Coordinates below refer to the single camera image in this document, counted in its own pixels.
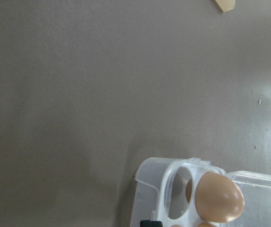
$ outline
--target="gray table surface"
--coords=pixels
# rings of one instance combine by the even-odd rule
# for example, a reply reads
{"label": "gray table surface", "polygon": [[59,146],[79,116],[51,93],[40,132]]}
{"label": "gray table surface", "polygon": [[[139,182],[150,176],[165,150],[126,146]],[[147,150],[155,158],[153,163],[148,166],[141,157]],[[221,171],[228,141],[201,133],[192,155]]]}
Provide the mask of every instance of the gray table surface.
{"label": "gray table surface", "polygon": [[126,227],[151,156],[271,175],[271,1],[0,0],[0,227]]}

